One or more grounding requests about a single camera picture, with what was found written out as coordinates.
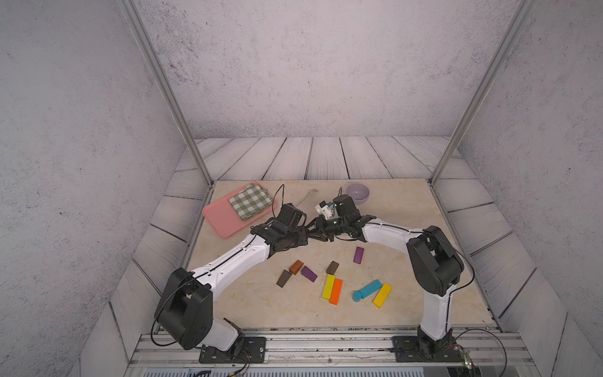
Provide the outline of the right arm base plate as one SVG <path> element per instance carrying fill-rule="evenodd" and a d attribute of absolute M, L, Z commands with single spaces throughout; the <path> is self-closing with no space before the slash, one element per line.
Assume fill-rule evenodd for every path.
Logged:
<path fill-rule="evenodd" d="M 390 351 L 399 363 L 464 363 L 461 346 L 453 336 L 434 341 L 429 336 L 394 336 Z"/>

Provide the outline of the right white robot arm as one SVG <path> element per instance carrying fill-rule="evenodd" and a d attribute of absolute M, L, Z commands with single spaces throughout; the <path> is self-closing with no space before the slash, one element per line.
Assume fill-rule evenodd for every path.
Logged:
<path fill-rule="evenodd" d="M 332 242 L 340 235 L 364 243 L 378 243 L 408 254 L 415 279 L 424 290 L 420 333 L 441 341 L 450 333 L 450 306 L 460 287 L 465 264 L 458 251 L 436 226 L 413 229 L 394 225 L 375 216 L 364 215 L 352 221 L 326 220 L 320 215 L 306 226 L 314 240 Z"/>

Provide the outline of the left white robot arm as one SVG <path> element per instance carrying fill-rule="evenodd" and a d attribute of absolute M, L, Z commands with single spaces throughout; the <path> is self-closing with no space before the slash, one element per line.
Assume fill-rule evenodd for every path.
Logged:
<path fill-rule="evenodd" d="M 214 302 L 252 267 L 274 254 L 304 247 L 305 226 L 286 227 L 277 221 L 260 224 L 235 248 L 213 262 L 188 271 L 178 268 L 168 278 L 155 311 L 154 322 L 184 350 L 213 347 L 240 353 L 244 333 L 226 319 L 214 316 Z"/>

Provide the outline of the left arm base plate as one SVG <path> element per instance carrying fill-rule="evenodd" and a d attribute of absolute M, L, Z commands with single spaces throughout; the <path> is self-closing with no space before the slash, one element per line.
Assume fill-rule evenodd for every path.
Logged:
<path fill-rule="evenodd" d="M 266 337 L 243 336 L 226 351 L 202 346 L 200 364 L 263 364 L 265 362 Z"/>

